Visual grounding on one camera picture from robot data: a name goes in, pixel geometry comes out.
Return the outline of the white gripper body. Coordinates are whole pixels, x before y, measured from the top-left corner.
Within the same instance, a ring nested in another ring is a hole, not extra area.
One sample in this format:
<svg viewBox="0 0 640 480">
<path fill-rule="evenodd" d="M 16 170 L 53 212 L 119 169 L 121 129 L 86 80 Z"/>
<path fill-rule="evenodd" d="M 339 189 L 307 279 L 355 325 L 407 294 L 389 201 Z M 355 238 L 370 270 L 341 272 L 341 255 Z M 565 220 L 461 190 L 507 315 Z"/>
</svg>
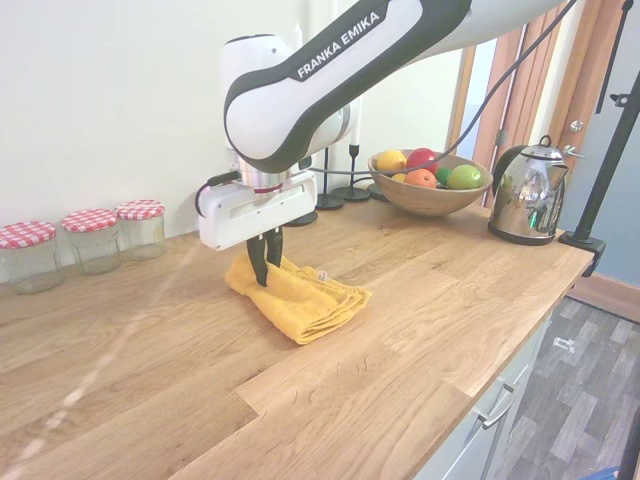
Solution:
<svg viewBox="0 0 640 480">
<path fill-rule="evenodd" d="M 237 181 L 206 183 L 195 197 L 200 240 L 214 250 L 228 249 L 311 213 L 316 200 L 316 177 L 309 171 L 266 193 Z"/>
</svg>

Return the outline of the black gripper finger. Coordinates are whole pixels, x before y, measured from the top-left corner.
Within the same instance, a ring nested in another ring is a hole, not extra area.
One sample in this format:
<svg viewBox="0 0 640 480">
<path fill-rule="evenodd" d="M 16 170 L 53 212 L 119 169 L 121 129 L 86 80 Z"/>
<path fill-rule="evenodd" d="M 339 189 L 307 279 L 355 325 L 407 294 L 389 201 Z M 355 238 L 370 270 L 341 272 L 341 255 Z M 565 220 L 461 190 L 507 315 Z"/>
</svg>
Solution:
<svg viewBox="0 0 640 480">
<path fill-rule="evenodd" d="M 262 286 L 267 286 L 268 278 L 268 235 L 260 234 L 246 241 L 248 258 L 253 269 L 256 282 Z"/>
<path fill-rule="evenodd" d="M 277 227 L 269 230 L 264 234 L 264 238 L 267 245 L 267 261 L 276 267 L 280 267 L 284 245 L 284 235 L 282 229 L 280 227 Z"/>
</svg>

